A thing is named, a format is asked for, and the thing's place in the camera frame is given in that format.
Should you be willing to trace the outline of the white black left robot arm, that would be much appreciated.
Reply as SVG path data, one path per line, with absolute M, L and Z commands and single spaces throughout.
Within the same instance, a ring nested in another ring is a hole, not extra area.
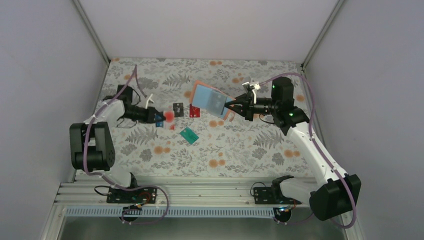
M 98 176 L 119 190 L 119 196 L 131 203 L 139 197 L 139 188 L 133 173 L 115 166 L 116 151 L 110 127 L 118 120 L 131 120 L 141 124 L 170 122 L 181 110 L 158 111 L 147 105 L 133 103 L 135 90 L 121 84 L 115 95 L 106 96 L 93 116 L 69 127 L 70 160 L 75 170 L 88 176 Z

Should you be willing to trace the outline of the black credit card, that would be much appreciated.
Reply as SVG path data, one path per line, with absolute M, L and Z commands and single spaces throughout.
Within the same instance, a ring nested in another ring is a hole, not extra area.
M 176 118 L 184 116 L 184 104 L 182 102 L 174 103 L 172 107 Z

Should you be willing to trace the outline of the blue credit card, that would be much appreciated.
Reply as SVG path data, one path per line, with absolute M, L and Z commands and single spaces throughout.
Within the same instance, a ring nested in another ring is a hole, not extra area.
M 164 123 L 164 121 L 157 121 L 157 122 L 155 123 L 155 126 L 156 126 L 157 128 L 164 128 L 164 127 L 165 127 L 165 123 Z

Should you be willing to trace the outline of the white card red circle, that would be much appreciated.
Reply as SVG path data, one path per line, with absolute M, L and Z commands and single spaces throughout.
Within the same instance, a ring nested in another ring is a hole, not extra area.
M 163 116 L 165 117 L 165 120 L 163 122 L 164 128 L 167 130 L 174 131 L 176 128 L 175 112 L 173 110 L 164 111 Z

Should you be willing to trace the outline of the red credit card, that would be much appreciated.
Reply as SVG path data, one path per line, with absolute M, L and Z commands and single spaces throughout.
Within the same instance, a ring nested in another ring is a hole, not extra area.
M 201 113 L 201 111 L 198 107 L 193 106 L 191 103 L 189 104 L 189 117 L 190 118 L 199 118 L 200 113 Z

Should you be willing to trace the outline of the teal credit card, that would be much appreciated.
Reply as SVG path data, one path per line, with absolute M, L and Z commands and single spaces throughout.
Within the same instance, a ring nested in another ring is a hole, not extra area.
M 199 137 L 198 135 L 192 131 L 189 127 L 185 127 L 180 133 L 179 133 L 190 145 L 195 143 Z

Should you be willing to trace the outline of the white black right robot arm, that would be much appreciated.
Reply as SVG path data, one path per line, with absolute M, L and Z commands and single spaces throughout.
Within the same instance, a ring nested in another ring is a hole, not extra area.
M 315 136 L 312 117 L 295 105 L 292 81 L 287 77 L 274 78 L 270 98 L 257 96 L 261 88 L 258 82 L 245 82 L 242 86 L 245 94 L 238 99 L 245 119 L 251 120 L 255 114 L 271 115 L 274 125 L 298 148 L 316 181 L 312 184 L 291 175 L 278 177 L 270 187 L 272 200 L 282 204 L 292 199 L 306 204 L 321 221 L 351 212 L 351 222 L 339 224 L 339 227 L 353 227 L 357 220 L 361 180 L 356 174 L 348 174 Z

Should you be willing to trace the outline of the pink leather card holder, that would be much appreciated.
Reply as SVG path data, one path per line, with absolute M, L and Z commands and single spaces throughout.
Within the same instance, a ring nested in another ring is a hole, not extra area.
M 189 97 L 189 103 L 201 110 L 205 110 L 209 114 L 226 120 L 232 112 L 225 103 L 235 100 L 219 89 L 208 85 L 200 80 L 196 80 Z

